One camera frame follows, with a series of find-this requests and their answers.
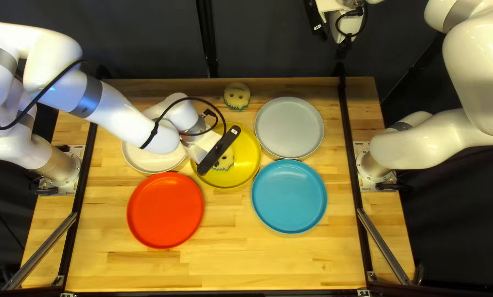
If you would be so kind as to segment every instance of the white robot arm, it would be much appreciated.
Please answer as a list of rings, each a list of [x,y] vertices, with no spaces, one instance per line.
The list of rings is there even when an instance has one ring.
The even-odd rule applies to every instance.
[[[4,129],[23,111],[32,98],[38,96],[52,80],[81,58],[82,50],[72,38],[51,30],[31,26],[0,23],[0,159],[45,174],[50,179],[64,180],[66,176],[50,174],[46,169],[66,167],[69,158],[60,154],[40,137],[31,137],[31,125],[17,125]],[[14,79],[19,59],[26,59],[23,85]],[[173,94],[158,104],[164,111],[175,100],[187,97]],[[39,102],[66,111],[101,125],[116,137],[157,154],[173,152],[179,145],[180,132],[198,133],[207,125],[189,101],[180,102],[164,117],[167,124],[156,128],[154,117],[139,112],[120,92],[79,70],[75,65],[64,73]],[[35,109],[28,112],[31,124]],[[199,136],[184,136],[188,155],[199,164],[221,139],[209,131]]]
[[[376,175],[432,167],[467,147],[493,145],[493,0],[430,0],[424,16],[447,33],[443,58],[463,108],[416,112],[376,135],[369,150],[382,167],[373,166]]]
[[[336,43],[342,43],[345,36],[342,35],[338,29],[344,33],[357,33],[361,26],[362,16],[346,16],[342,15],[355,10],[359,6],[363,6],[364,2],[369,4],[377,4],[384,0],[316,0],[316,7],[318,13],[322,18],[324,24],[329,23],[331,34]]]

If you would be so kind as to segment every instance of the wooden table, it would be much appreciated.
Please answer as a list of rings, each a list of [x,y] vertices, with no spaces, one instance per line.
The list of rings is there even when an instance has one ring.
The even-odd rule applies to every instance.
[[[244,111],[231,111],[220,98],[232,82],[250,86]],[[140,244],[129,231],[129,197],[146,175],[128,165],[121,141],[99,128],[66,290],[213,291],[359,288],[366,285],[347,166],[336,78],[109,80],[140,110],[173,92],[202,97],[227,121],[253,131],[257,111],[268,100],[294,96],[308,100],[322,115],[322,145],[304,162],[322,177],[328,206],[321,222],[301,235],[283,236],[264,226],[251,201],[252,181],[235,190],[214,189],[184,163],[180,173],[195,180],[206,203],[203,222],[179,247],[160,251]],[[384,128],[373,78],[347,79],[355,141],[368,141]],[[198,110],[205,109],[197,105]],[[84,144],[89,124],[60,112],[53,144]],[[262,166],[275,159],[264,152]],[[414,273],[398,193],[364,193],[364,209],[410,277]],[[39,197],[23,262],[70,213],[73,199]],[[63,241],[39,264],[24,287],[50,284],[57,275]],[[394,280],[370,239],[374,271]]]

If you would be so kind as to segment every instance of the sponge with holes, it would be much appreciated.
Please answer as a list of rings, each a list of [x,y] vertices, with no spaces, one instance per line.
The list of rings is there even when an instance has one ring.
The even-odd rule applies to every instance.
[[[230,146],[226,152],[219,158],[219,161],[211,167],[211,169],[216,171],[228,171],[230,167],[234,164],[235,156],[234,149]]]
[[[224,103],[230,109],[242,111],[250,102],[250,89],[241,82],[229,84],[224,89]]]

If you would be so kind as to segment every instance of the yellow plate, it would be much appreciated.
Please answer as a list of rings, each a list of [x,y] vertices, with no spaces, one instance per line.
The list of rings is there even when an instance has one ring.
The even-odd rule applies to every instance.
[[[241,124],[226,122],[228,129],[237,125],[241,128],[241,134],[231,144],[234,149],[234,164],[228,171],[216,171],[210,169],[204,176],[197,174],[197,164],[192,160],[191,168],[199,179],[210,186],[219,189],[231,189],[243,185],[252,179],[261,165],[261,145],[248,128]],[[215,132],[222,133],[223,125],[215,127]]]

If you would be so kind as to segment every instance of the blue plate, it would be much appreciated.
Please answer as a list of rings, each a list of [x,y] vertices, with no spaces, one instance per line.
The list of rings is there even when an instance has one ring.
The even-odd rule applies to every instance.
[[[252,204],[259,218],[270,228],[298,234],[322,219],[327,208],[327,190],[309,165],[281,159],[257,174],[252,186]]]

